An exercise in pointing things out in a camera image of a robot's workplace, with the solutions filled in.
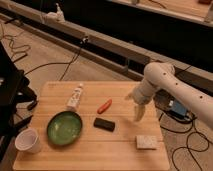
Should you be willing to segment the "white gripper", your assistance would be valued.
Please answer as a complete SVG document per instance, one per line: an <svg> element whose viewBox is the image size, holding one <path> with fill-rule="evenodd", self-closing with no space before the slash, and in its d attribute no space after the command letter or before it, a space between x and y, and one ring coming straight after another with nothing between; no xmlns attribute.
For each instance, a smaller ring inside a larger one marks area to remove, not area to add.
<svg viewBox="0 0 213 171"><path fill-rule="evenodd" d="M155 93L155 88L146 80L142 80L132 91L125 96L125 100L134 100L138 105L135 106L135 121L139 122L145 114L145 106L148 104Z"/></svg>

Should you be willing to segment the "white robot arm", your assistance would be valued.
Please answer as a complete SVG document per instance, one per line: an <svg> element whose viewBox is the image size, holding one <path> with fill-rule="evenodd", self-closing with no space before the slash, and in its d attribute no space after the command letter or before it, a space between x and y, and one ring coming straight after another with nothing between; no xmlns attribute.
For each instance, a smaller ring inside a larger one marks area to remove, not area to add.
<svg viewBox="0 0 213 171"><path fill-rule="evenodd" d="M160 89L175 97L213 130L213 97L179 80L170 63L147 64L142 81L127 95L127 99L132 99L138 105L146 105Z"/></svg>

